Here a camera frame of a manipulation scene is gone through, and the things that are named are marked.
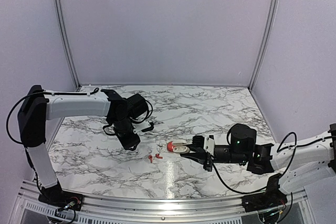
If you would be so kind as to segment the white earbud charging case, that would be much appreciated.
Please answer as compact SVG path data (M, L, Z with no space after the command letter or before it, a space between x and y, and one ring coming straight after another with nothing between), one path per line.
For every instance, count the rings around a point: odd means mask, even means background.
M187 154L190 152L190 148L186 142L172 142L172 152L177 154Z

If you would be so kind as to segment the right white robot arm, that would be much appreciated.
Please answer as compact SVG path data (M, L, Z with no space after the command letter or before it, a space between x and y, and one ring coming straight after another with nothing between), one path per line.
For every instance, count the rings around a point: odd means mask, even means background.
M211 135L196 135L187 145L189 153L181 156L203 165L208 172L219 163L245 166L256 175L273 174L260 195L265 207L273 206L280 193L287 195L335 175L335 124L320 135L292 143L258 145L257 131L244 124L233 125L226 138L226 145L217 145Z

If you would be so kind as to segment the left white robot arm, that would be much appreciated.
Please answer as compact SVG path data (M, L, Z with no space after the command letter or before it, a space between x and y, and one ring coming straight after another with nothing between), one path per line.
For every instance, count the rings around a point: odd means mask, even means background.
M66 193L58 188L58 178L51 164L46 148L46 121L75 117L104 117L125 150L133 151L140 143L138 133L154 129L149 122L152 107L147 100L136 93L123 98L115 90L95 88L91 92L46 91L40 85L33 86L21 100L18 111L20 141L44 188L45 196L54 205L66 202Z

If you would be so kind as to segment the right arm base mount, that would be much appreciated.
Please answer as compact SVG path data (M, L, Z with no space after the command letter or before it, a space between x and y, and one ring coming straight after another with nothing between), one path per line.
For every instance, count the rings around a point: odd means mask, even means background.
M243 196L242 207L245 212L259 211L287 203L287 195L280 191L279 179L281 174L269 177L266 190L263 193Z

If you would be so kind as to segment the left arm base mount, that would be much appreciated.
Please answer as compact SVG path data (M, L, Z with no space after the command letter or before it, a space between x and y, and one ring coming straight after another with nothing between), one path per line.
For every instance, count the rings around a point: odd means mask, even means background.
M75 204L70 208L74 209L75 211L81 210L84 196L82 194L63 190L59 182L57 185L50 188L45 188L42 185L38 185L38 189L40 192L38 200L40 202L59 208L64 208L71 202L74 202Z

